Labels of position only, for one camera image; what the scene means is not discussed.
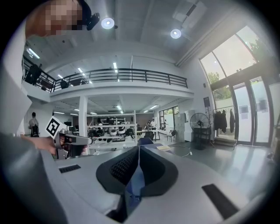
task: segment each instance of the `ceiling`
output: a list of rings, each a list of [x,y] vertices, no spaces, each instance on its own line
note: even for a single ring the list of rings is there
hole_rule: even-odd
[[[221,10],[225,2],[221,0],[86,0],[86,2],[92,13],[99,12],[101,20],[106,17],[113,18],[118,28],[105,30],[99,22],[91,31],[67,31],[64,35],[44,38],[33,36],[27,40],[27,47],[40,56],[40,59],[33,57],[31,60],[36,64],[42,63],[43,69],[55,79],[58,78],[58,74],[67,76],[78,73],[78,67],[83,68],[83,71],[112,67],[112,62],[116,58],[118,67],[129,68],[131,56],[139,52],[136,48],[133,50],[131,44],[138,44],[138,49],[142,51],[150,50],[151,52],[147,54],[151,54],[151,58],[154,57],[152,52],[158,50],[158,55],[161,55],[160,51],[165,51],[176,62],[227,10],[226,7]],[[176,12],[187,13],[193,3],[198,2],[205,10],[193,11],[193,15],[198,19],[193,26],[183,27],[183,23],[175,19]],[[182,36],[178,39],[170,36],[171,30],[175,28],[182,31]],[[104,47],[95,52],[98,46]],[[63,60],[64,63],[53,66]]]
[[[99,95],[88,98],[87,112],[95,112],[97,114],[106,113],[119,113],[116,108],[117,105],[121,106],[124,112],[144,112],[149,110],[152,106],[164,106],[171,102],[179,103],[185,101],[186,98],[169,97],[169,96],[156,96],[152,94],[120,94],[120,95]],[[53,110],[57,112],[64,112],[66,114],[78,114],[79,97],[64,99],[52,103]]]

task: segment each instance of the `standing fan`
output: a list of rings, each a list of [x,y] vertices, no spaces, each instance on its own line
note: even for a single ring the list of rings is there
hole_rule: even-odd
[[[203,147],[201,145],[201,138],[202,138],[202,129],[207,129],[209,128],[210,122],[208,117],[203,114],[203,113],[196,113],[192,115],[189,124],[194,131],[194,133],[197,133],[197,130],[199,129],[199,145],[198,145],[198,150],[202,150]]]

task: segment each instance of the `black metal railing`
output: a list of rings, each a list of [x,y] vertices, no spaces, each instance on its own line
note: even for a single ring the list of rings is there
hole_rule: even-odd
[[[36,76],[30,72],[30,67],[34,65],[32,61],[28,58],[24,57],[24,68],[25,74],[23,76],[23,80],[34,85],[40,87],[42,90],[47,92],[53,92],[56,80],[44,72],[42,69],[39,69],[40,75]]]
[[[65,89],[71,86],[92,84],[97,82],[161,82],[169,85],[176,85],[188,88],[187,79],[157,71],[143,69],[98,69],[83,73],[76,73],[56,80],[53,91]]]
[[[163,72],[143,70],[143,69],[98,69],[83,73],[76,73],[66,76],[62,79],[55,80],[46,72],[40,69],[40,75],[33,77],[29,72],[30,67],[34,65],[32,61],[24,56],[25,74],[23,80],[40,87],[47,92],[54,92],[72,86],[92,84],[99,82],[160,82],[169,85],[176,85],[188,88],[187,79]]]

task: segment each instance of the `white helmet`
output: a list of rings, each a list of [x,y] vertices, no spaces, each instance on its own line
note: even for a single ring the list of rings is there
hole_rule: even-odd
[[[117,133],[118,133],[118,131],[117,131],[116,129],[111,129],[111,130],[109,131],[109,134],[110,134],[111,136],[116,136]]]
[[[118,130],[118,134],[120,134],[120,135],[124,134],[125,132],[126,132],[126,130],[124,127],[119,128],[119,130]]]

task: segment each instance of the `cable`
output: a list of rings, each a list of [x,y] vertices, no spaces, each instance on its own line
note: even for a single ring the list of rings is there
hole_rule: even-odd
[[[173,146],[173,147],[181,147],[181,148],[188,148],[189,149],[189,153],[187,154],[187,155],[184,155],[184,156],[182,156],[182,157],[186,157],[186,156],[188,156],[188,155],[193,155],[193,153],[191,152],[191,148],[190,147],[185,147],[185,146]]]

